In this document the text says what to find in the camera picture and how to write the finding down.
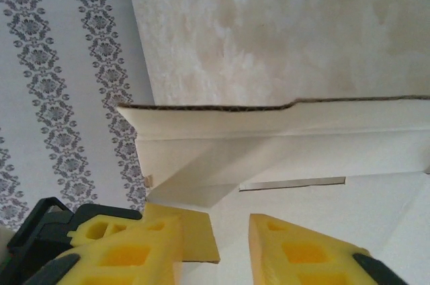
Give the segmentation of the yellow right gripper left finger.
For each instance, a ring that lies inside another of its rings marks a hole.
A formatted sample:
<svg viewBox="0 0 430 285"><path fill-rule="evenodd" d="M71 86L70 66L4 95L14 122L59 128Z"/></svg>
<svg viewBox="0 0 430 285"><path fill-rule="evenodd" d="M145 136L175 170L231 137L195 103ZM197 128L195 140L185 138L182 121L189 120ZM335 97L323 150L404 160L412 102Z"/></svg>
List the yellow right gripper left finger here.
<svg viewBox="0 0 430 285"><path fill-rule="evenodd" d="M61 253L27 284L180 284L183 247L179 214L145 220Z"/></svg>

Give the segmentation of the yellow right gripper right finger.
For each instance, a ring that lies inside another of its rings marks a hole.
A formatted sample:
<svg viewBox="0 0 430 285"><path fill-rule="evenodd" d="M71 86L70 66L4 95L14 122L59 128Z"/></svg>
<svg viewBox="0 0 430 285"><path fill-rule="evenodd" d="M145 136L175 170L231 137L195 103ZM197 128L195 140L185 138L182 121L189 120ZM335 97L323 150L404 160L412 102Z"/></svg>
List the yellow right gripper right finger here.
<svg viewBox="0 0 430 285"><path fill-rule="evenodd" d="M404 284L367 249L266 215L249 217L254 284Z"/></svg>

